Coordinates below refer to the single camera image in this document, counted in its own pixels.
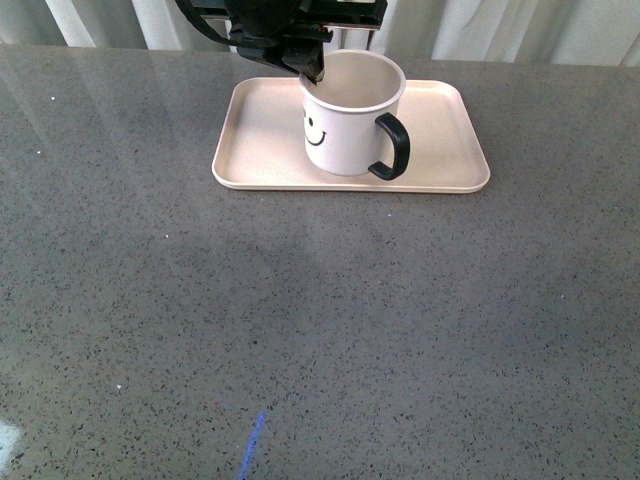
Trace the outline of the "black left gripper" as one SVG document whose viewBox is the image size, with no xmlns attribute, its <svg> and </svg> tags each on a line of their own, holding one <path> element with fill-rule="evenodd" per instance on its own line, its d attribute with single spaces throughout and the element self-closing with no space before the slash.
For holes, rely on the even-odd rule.
<svg viewBox="0 0 640 480">
<path fill-rule="evenodd" d="M 237 53 L 245 59 L 317 84 L 324 77 L 321 42 L 331 40 L 329 30 L 378 30 L 388 3 L 273 0 L 178 1 L 176 5 L 208 39 L 238 47 Z"/>
</svg>

